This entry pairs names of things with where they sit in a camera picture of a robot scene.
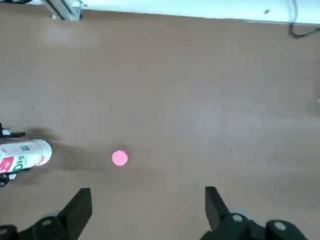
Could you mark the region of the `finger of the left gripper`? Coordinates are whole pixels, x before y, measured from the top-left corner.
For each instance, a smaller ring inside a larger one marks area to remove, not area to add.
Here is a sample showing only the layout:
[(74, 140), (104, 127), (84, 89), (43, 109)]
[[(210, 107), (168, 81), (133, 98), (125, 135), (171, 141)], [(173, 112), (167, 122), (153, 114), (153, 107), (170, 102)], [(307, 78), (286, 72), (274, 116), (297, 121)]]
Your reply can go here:
[(2, 123), (0, 123), (0, 137), (1, 138), (22, 138), (26, 135), (25, 132), (12, 132), (9, 129), (3, 128)]
[(0, 187), (5, 187), (9, 181), (13, 180), (17, 176), (14, 172), (3, 172), (0, 174)]

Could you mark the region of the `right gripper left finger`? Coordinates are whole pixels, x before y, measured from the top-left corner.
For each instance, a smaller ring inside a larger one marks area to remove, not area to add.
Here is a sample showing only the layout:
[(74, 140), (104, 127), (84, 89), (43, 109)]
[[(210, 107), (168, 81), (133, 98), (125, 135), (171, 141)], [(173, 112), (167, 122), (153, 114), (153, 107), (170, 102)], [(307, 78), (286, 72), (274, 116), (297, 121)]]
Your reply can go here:
[(81, 188), (56, 215), (38, 220), (18, 231), (12, 224), (0, 226), (2, 240), (77, 240), (92, 216), (90, 188)]

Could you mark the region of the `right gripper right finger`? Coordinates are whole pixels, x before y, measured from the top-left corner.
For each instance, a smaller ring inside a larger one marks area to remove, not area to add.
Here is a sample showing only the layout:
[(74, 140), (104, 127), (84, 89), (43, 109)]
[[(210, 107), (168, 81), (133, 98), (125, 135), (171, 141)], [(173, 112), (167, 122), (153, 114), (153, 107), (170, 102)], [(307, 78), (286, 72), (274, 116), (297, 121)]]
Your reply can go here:
[(265, 226), (246, 216), (230, 212), (214, 186), (205, 188), (205, 213), (211, 228), (203, 240), (305, 240), (305, 235), (291, 222), (269, 220)]

